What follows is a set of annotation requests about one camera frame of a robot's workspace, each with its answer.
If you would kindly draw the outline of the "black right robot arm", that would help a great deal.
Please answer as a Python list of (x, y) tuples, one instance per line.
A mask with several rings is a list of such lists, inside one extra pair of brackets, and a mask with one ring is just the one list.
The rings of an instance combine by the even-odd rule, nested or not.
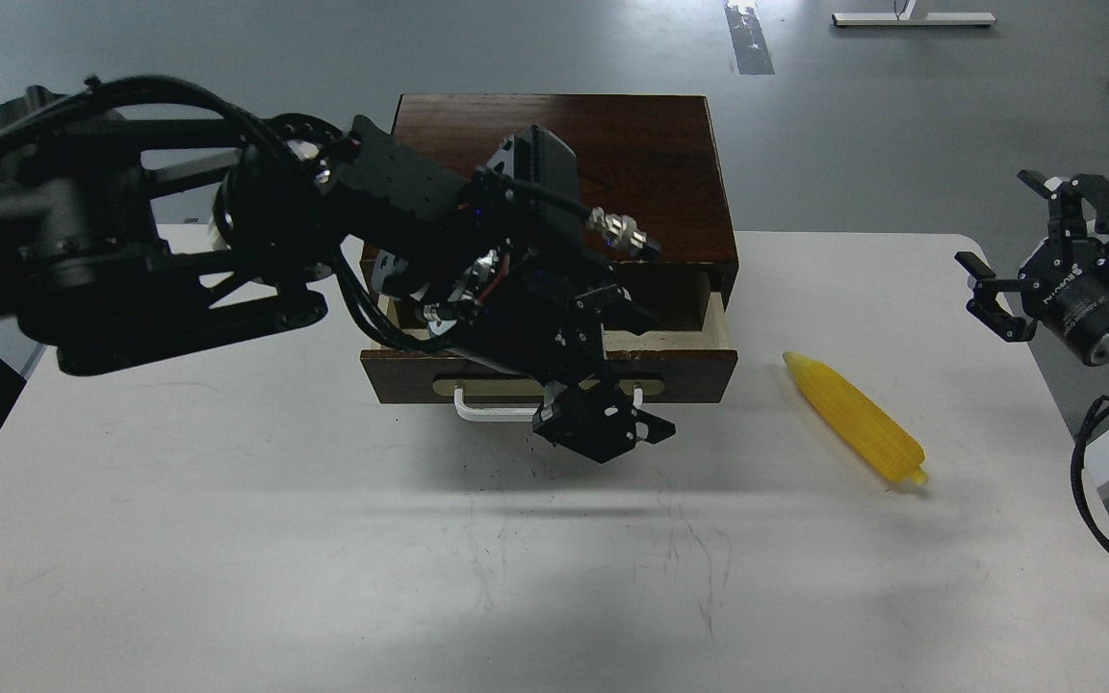
[[(1047, 177), (1031, 169), (1018, 177), (1046, 202), (1046, 236), (1013, 279), (976, 254), (956, 254), (969, 276), (967, 310), (1003, 342), (1030, 342), (1044, 327), (1086, 367), (1109, 364), (1109, 180), (1087, 172)], [(1087, 446), (1108, 417), (1109, 396), (1100, 396), (1074, 434), (1070, 487), (1083, 524), (1109, 553), (1109, 538), (1083, 499)]]

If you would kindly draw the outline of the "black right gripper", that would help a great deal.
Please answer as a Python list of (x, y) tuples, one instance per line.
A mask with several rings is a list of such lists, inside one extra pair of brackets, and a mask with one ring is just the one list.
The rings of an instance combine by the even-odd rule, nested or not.
[[(999, 279), (980, 256), (955, 253), (955, 262), (969, 277), (967, 310), (1003, 342), (1031, 342), (1039, 322), (1087, 367), (1108, 364), (1109, 245), (1088, 238), (1083, 207), (1095, 212), (1093, 233), (1109, 236), (1109, 179), (1088, 172), (1048, 177), (1036, 170), (1018, 171), (1017, 179), (1047, 202), (1047, 242), (1021, 264), (1020, 279)], [(1072, 258), (1055, 258), (1050, 246), (1069, 241), (1074, 241)], [(1004, 310), (999, 302), (1004, 294), (1021, 295), (1029, 319)]]

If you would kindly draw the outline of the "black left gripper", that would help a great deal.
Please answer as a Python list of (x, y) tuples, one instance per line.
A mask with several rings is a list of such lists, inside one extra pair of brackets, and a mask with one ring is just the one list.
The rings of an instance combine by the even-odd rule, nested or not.
[(474, 313), (441, 322), (428, 337), (492, 370), (546, 378), (533, 434), (604, 463), (675, 435), (674, 422), (644, 411), (622, 389), (607, 361), (610, 328), (644, 335), (657, 325), (657, 313), (622, 286), (615, 263), (586, 248), (511, 263)]

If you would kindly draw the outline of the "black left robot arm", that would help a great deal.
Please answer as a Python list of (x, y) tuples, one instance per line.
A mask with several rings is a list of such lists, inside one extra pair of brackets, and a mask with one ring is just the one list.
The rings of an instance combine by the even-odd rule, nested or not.
[(660, 254), (537, 124), (462, 176), (364, 115), (260, 118), (173, 77), (0, 104), (0, 319), (79, 376), (308, 327), (333, 276), (373, 342), (540, 383), (535, 434), (607, 462), (675, 425), (607, 361), (608, 325), (658, 317), (586, 232)]

